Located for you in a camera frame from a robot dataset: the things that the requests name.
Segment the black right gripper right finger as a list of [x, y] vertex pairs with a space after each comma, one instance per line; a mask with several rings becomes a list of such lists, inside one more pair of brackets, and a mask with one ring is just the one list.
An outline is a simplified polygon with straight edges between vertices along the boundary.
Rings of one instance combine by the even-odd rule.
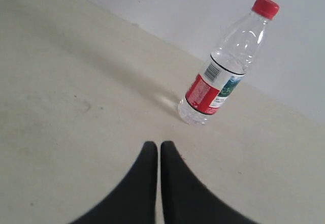
[[255, 223], [207, 189], [172, 141], [160, 146], [160, 184], [165, 223]]

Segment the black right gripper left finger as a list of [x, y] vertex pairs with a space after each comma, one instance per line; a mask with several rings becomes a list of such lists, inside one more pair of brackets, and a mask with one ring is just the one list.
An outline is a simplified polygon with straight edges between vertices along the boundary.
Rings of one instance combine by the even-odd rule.
[[147, 141], [117, 186], [73, 223], [155, 223], [157, 146]]

